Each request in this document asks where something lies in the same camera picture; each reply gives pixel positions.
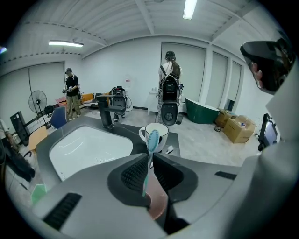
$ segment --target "white ceiling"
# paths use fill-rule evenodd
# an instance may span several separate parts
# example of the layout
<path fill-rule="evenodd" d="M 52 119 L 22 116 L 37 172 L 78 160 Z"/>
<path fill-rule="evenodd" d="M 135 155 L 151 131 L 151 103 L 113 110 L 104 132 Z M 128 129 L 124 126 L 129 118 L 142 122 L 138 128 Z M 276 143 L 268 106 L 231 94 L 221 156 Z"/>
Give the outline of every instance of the white ceiling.
<path fill-rule="evenodd" d="M 220 46 L 242 57 L 250 40 L 275 40 L 277 25 L 250 0 L 198 0 L 192 20 L 185 0 L 41 0 L 20 21 L 0 64 L 44 54 L 85 57 L 128 39 L 175 35 Z M 49 40 L 81 42 L 82 48 L 49 46 Z"/>

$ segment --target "cup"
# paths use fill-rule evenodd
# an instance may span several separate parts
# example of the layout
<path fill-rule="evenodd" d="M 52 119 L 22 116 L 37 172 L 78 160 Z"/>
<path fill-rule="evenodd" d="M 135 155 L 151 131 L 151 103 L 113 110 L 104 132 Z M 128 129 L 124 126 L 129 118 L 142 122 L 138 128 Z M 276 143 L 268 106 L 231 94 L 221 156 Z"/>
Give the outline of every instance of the cup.
<path fill-rule="evenodd" d="M 167 141 L 169 130 L 165 125 L 159 123 L 150 123 L 146 127 L 142 127 L 139 129 L 139 136 L 145 143 L 147 143 L 150 134 L 154 129 L 156 129 L 159 132 L 159 136 L 160 136 L 158 147 L 155 150 L 155 152 L 157 153 L 162 151 Z"/>

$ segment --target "white sink basin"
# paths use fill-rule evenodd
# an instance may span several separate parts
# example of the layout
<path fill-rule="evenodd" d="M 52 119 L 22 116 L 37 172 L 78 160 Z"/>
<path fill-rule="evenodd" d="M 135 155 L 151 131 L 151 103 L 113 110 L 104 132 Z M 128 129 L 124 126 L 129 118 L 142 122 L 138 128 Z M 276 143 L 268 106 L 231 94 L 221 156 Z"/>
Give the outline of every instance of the white sink basin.
<path fill-rule="evenodd" d="M 128 138 L 82 126 L 54 145 L 50 159 L 64 181 L 82 169 L 129 156 L 132 149 Z"/>

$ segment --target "fluorescent light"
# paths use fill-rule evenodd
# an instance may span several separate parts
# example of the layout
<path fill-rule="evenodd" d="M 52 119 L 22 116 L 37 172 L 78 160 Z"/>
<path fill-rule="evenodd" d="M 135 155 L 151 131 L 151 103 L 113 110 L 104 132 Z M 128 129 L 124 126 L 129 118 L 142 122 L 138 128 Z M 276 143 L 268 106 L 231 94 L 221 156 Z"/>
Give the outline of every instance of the fluorescent light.
<path fill-rule="evenodd" d="M 6 47 L 0 47 L 0 54 L 2 54 L 3 52 L 6 52 L 7 48 Z"/>
<path fill-rule="evenodd" d="M 192 19 L 196 7 L 196 3 L 197 0 L 186 0 L 184 14 L 183 14 L 184 19 L 188 19 L 188 20 Z"/>
<path fill-rule="evenodd" d="M 76 43 L 76 42 L 64 42 L 64 41 L 49 41 L 49 45 L 55 45 L 55 46 L 70 46 L 70 47 L 83 47 L 82 43 Z"/>

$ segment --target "pink chair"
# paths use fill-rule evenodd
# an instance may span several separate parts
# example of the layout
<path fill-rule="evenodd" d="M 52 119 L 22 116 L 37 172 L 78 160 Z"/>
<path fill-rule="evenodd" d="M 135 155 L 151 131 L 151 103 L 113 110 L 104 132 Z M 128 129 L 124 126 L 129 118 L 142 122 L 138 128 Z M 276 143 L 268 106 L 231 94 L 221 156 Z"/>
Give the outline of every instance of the pink chair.
<path fill-rule="evenodd" d="M 66 97 L 65 96 L 63 96 L 59 99 L 56 99 L 56 102 L 58 103 L 59 107 L 67 108 L 67 103 L 66 103 Z"/>

